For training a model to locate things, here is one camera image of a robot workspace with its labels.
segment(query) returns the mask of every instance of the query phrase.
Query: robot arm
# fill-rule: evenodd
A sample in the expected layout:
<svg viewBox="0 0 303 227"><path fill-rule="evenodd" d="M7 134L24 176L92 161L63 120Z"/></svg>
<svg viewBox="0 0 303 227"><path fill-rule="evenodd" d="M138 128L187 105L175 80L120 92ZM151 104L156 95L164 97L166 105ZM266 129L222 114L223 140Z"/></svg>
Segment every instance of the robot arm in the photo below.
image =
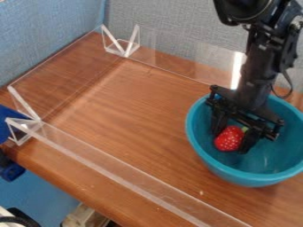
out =
<svg viewBox="0 0 303 227"><path fill-rule="evenodd" d="M302 7L291 0L214 0L214 4L221 21L229 26L242 24L249 39L238 89L211 87L207 104L213 107L213 133L217 136L222 132L229 119L246 125L239 152L247 153L262 137L275 140L285 125L267 107L267 98L279 73L291 84L287 69L298 57Z"/></svg>

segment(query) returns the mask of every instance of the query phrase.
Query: blue bowl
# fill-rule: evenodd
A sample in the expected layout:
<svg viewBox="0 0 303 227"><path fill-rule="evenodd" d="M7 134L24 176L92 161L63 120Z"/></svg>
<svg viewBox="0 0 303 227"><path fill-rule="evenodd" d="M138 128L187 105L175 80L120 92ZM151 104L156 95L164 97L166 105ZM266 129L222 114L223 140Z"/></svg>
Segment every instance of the blue bowl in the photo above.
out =
<svg viewBox="0 0 303 227"><path fill-rule="evenodd" d="M191 145L211 171L226 181L246 187L277 184L303 171L303 113L274 96L270 108L285 119L286 126L275 142L262 139L247 154L222 153L214 147L210 133L208 96L194 104L186 119Z"/></svg>

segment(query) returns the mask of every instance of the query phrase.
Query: acrylic bracket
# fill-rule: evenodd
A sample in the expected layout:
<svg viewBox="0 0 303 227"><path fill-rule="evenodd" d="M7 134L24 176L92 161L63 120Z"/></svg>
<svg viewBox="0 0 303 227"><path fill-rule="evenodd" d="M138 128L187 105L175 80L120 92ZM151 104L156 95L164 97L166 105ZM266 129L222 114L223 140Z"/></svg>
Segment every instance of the acrylic bracket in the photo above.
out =
<svg viewBox="0 0 303 227"><path fill-rule="evenodd" d="M104 25L100 26L100 29L102 29L104 49L107 52L127 58L140 48L139 25L136 25L134 28L130 41L123 39L116 39Z"/></svg>

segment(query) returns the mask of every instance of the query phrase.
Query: clear acrylic barrier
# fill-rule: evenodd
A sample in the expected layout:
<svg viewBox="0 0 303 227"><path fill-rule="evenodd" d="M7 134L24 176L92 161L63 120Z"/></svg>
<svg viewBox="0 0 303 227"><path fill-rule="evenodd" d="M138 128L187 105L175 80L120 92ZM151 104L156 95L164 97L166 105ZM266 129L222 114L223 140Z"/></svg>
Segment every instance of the clear acrylic barrier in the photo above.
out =
<svg viewBox="0 0 303 227"><path fill-rule="evenodd" d="M184 45L187 51L182 54L187 57L187 54L195 50L196 62L194 62L188 59L182 59L180 53L175 53L179 55L179 57L175 57L172 50L163 50L170 52L170 54L156 51L162 49L162 43L170 42L171 39L174 37L170 33L164 34L162 31L140 27L142 47L136 48L135 44L136 51L134 53L130 52L130 59L152 66L151 70L160 68L180 75L183 77L180 80L186 84L196 84L199 87L200 83L215 83L235 88L239 79L239 67L245 60L243 54L195 40L183 39L180 45ZM98 112L99 110L102 111L102 108L96 106L104 106L106 109L108 106L119 105L118 96L126 97L126 105L130 97L136 98L146 109L138 109L135 112L138 116L134 116L134 118L138 117L140 121L147 123L140 126L135 124L131 126L135 128L150 127L150 129L142 130L154 130L152 119L144 119L144 114L142 113L154 111L150 105L155 101L159 102L159 100L151 100L152 94L147 95L144 84L142 83L138 83L142 89L136 94L132 94L134 90L123 89L123 84L127 86L130 82L127 76L123 77L123 72L120 72L119 68L122 66L122 69L128 69L123 67L124 57L107 53L102 40L103 36L99 30L94 31L10 85L8 89L16 101L18 111L31 116L35 121L7 119L7 123L90 168L96 169L102 175L139 193L140 196L170 210L188 223L196 226L249 226L194 196L168 185L162 179L150 175L148 172L140 170L139 167L132 166L127 158L122 158L119 154L108 152L103 148L107 147L106 145L94 144L94 141L102 140L100 137L111 136L115 140L116 137L124 137L124 135L123 131L115 131L116 128L107 129L102 125L96 128L94 124L99 119L92 117L92 113L86 113L86 110ZM122 45L123 50L128 50L127 44ZM160 97L162 90L155 92L158 92L155 97ZM108 103L108 97L111 101L116 100L118 103ZM174 108L171 110L170 107L162 106L162 104L159 104L159 107L162 109L155 116L160 125L164 125L162 121L170 116L170 113L187 111L187 109L178 110ZM136 106L128 106L128 108L135 110ZM107 114L115 116L116 113L104 113L104 116L102 115L99 118L104 117L106 119ZM127 113L126 115L120 113L116 116L112 125L120 122L123 125L126 118L130 116ZM80 124L88 117L91 117L88 125ZM78 137L78 125L87 132L87 137L86 135L84 137ZM96 129L99 129L98 135L100 134L100 137L94 138L98 135L90 135L90 132ZM168 133L164 134L164 137L167 137L167 143L170 144L170 138L174 135Z"/></svg>

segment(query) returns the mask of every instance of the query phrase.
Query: black cable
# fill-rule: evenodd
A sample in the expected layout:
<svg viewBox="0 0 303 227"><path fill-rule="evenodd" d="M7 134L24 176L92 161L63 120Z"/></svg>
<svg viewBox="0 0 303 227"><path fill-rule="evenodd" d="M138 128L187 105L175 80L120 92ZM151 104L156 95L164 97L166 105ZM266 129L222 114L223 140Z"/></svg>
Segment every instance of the black cable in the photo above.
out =
<svg viewBox="0 0 303 227"><path fill-rule="evenodd" d="M287 95L281 96L281 95L278 95L278 94L277 94L277 91L275 91L275 88L273 87L273 85L271 85L271 90L273 90L274 94L277 95L277 97L279 97L279 98L282 98L282 99L286 99L286 98L289 98L289 97L290 97L290 95L293 94L293 91L294 91L294 85L293 85L293 82L291 82L291 79L290 79L290 76L289 76L287 71L285 71L282 74L285 75L285 78L286 78L286 80L287 80L287 82L289 82L289 85L290 85L290 91L289 91Z"/></svg>
<svg viewBox="0 0 303 227"><path fill-rule="evenodd" d="M0 223L19 223L26 227L40 227L40 225L32 224L28 220L18 216L0 216Z"/></svg>

